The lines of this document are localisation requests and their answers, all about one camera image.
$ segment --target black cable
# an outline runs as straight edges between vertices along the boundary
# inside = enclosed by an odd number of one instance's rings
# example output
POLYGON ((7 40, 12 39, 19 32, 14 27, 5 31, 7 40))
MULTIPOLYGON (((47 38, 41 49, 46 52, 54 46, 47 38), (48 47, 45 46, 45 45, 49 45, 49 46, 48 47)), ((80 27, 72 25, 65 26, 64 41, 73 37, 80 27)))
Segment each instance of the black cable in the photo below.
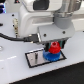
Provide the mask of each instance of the black cable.
POLYGON ((2 33, 0 33, 0 37, 7 39, 7 40, 11 40, 11 41, 24 41, 23 38, 13 38, 13 37, 6 36, 2 33))
POLYGON ((33 43, 39 42, 39 38, 37 34, 32 34, 29 37, 24 37, 24 38, 13 38, 0 33, 0 37, 10 41, 23 41, 23 42, 33 42, 33 43))

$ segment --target white surface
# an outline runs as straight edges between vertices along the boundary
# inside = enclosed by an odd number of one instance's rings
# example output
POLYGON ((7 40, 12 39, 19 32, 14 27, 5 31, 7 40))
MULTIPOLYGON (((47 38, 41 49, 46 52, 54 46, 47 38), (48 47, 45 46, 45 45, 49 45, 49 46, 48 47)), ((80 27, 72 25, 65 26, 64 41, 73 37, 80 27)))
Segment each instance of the white surface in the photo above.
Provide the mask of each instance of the white surface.
MULTIPOLYGON (((23 0, 23 3, 28 11, 35 12, 33 10, 33 3, 35 0, 23 0)), ((46 11, 55 11, 62 6, 62 0, 49 0, 49 8, 46 11)))
MULTIPOLYGON (((0 22, 4 23, 0 27, 0 32, 8 36, 15 36, 13 29, 13 18, 11 14, 0 15, 0 22)), ((42 48, 42 45, 36 45, 23 42, 11 42, 0 38, 0 84, 7 84, 22 79, 26 79, 45 72, 56 70, 65 66, 76 64, 84 61, 84 33, 76 32, 73 38, 70 38, 65 45, 63 53, 67 57, 56 63, 51 63, 36 68, 29 68, 25 53, 30 50, 42 48)))
POLYGON ((15 0, 6 0, 5 7, 7 13, 16 13, 19 11, 22 5, 22 0, 19 0, 20 3, 14 3, 14 2, 15 0))

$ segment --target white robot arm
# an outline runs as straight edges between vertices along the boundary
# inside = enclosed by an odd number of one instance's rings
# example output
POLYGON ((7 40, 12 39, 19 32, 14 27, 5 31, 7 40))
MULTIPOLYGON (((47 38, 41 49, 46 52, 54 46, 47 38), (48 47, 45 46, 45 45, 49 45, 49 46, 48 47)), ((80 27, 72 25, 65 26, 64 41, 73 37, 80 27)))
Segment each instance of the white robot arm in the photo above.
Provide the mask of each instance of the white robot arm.
POLYGON ((80 9, 81 2, 82 0, 23 0, 19 10, 19 36, 27 37, 38 33, 41 43, 72 37, 75 29, 71 17, 74 11, 80 9))

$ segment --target blue object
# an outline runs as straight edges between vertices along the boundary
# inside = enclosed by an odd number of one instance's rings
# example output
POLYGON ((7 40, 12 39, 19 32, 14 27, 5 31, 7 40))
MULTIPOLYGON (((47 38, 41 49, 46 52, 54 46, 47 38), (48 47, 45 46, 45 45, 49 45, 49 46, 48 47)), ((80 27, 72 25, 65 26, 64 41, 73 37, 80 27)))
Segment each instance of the blue object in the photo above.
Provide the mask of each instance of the blue object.
POLYGON ((50 52, 45 52, 45 50, 43 51, 43 57, 51 62, 57 61, 60 58, 60 54, 61 52, 57 53, 57 54, 52 54, 50 52))

